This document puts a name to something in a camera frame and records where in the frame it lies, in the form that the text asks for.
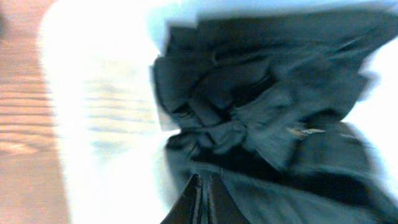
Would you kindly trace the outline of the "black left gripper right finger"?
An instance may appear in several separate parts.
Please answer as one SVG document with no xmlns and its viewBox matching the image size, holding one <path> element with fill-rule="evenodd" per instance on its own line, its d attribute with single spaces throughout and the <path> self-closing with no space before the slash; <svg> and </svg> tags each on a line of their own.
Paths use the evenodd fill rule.
<svg viewBox="0 0 398 224">
<path fill-rule="evenodd" d="M 208 190 L 209 224 L 250 224 L 218 175 L 211 175 Z"/>
</svg>

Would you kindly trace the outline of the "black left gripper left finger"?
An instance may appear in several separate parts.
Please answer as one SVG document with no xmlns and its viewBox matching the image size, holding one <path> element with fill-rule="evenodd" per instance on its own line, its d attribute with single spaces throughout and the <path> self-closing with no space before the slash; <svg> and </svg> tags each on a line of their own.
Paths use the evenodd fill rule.
<svg viewBox="0 0 398 224">
<path fill-rule="evenodd" d="M 160 224 L 201 224 L 202 204 L 203 179 L 193 174 Z"/>
</svg>

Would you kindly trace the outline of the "large black garment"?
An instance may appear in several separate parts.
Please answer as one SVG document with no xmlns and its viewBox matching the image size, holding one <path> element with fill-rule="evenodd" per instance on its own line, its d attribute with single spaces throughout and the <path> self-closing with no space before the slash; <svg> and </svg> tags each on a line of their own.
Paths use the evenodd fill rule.
<svg viewBox="0 0 398 224">
<path fill-rule="evenodd" d="M 369 9 L 203 18 L 169 26 L 155 94 L 180 128 L 165 146 L 181 194 L 218 175 L 250 223 L 396 223 L 397 205 L 344 122 L 365 59 L 397 35 Z"/>
</svg>

